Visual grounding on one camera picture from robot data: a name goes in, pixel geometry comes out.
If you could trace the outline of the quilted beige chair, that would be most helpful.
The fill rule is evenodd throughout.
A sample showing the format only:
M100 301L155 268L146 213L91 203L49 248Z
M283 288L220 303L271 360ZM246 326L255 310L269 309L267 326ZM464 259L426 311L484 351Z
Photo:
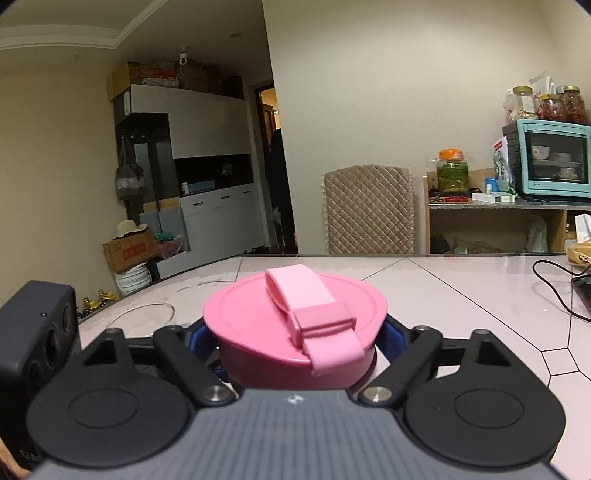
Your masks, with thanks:
M413 175L409 168L354 165L322 177L325 247L332 255L415 251Z

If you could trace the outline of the white grey cabinet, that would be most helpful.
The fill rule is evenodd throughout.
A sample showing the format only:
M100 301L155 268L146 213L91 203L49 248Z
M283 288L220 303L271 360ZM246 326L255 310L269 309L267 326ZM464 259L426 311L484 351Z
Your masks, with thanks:
M157 278L266 244L242 99L132 85L112 106L118 154L124 136L147 188L125 202L128 216L182 242Z

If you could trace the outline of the cardboard box on floor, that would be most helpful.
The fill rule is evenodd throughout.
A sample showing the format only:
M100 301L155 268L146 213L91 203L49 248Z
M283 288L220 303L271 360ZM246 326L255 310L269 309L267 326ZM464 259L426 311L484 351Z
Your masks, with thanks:
M149 228L102 245L111 273L124 273L131 268L160 256L158 243Z

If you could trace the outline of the orange lid pickle jar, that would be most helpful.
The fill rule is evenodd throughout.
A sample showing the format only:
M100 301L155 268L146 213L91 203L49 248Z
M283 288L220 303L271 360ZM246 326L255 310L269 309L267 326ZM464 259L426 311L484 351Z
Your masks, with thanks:
M469 165L462 150L441 150L438 155L436 170L440 192L455 194L469 191Z

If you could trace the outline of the pale contents glass jar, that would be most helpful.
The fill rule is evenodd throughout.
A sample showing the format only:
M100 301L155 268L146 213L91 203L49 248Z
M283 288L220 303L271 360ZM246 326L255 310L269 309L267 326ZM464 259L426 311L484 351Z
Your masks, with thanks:
M531 86L521 85L512 88L509 111L511 122L538 118L536 96Z

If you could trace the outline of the hanging grey bag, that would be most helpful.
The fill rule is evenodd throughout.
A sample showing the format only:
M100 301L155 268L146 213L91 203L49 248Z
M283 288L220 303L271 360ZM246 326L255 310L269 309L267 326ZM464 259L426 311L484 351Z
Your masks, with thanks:
M120 201L142 198L147 192L143 170L129 152L129 142L122 136L118 157L119 166L115 173L115 191Z

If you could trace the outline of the stack of white plates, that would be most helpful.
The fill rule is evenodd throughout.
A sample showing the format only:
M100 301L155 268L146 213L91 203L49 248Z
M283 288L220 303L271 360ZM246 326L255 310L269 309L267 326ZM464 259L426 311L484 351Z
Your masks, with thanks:
M131 295L151 285L152 278L147 264L139 264L126 272L114 275L119 292L123 296Z

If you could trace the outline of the teal toaster oven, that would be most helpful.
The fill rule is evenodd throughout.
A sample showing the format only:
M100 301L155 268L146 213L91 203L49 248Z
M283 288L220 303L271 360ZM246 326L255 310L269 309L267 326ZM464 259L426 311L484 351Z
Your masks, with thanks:
M512 188L523 198L590 200L590 127L519 119L503 127Z

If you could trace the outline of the straw hat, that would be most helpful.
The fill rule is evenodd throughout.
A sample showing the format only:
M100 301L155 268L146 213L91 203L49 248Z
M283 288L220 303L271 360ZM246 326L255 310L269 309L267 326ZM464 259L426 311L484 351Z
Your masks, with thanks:
M123 220L116 226L116 234L113 239L121 239L128 235L140 233L145 231L146 228L146 224L137 224L131 219Z

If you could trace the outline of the pink bottle cap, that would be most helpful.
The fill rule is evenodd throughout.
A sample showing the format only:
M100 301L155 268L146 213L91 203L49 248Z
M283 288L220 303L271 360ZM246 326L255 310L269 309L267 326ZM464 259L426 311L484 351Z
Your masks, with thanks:
M204 323L229 379L243 388L338 389L373 369L387 313L375 287L297 264L216 292Z

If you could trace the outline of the black smartphone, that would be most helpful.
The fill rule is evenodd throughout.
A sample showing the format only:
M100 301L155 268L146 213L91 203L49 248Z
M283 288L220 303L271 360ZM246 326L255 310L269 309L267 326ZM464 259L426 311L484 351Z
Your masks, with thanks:
M586 312L591 314L591 275L584 274L574 276L571 279L573 290L578 295L579 300L584 306Z

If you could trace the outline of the red chili jar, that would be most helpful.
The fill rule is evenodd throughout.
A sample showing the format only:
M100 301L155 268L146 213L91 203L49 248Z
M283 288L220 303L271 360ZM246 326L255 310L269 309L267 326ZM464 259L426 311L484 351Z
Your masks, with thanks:
M537 115L541 120L565 122L566 112L561 97L556 94L542 94L539 97Z
M568 123L586 125L587 109L580 88L575 85L563 87L562 101L565 108L565 120Z

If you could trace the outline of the wooden shelf unit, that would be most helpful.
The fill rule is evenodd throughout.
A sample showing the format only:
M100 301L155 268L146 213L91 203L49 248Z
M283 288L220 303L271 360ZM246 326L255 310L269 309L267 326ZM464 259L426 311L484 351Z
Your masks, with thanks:
M525 201L491 204L438 200L437 175L423 176L422 249L435 254L444 245L462 245L469 252L489 249L493 252L520 253L526 250L531 224L538 218L546 225L547 250L562 253L566 241L576 238L574 217L590 212L588 201Z

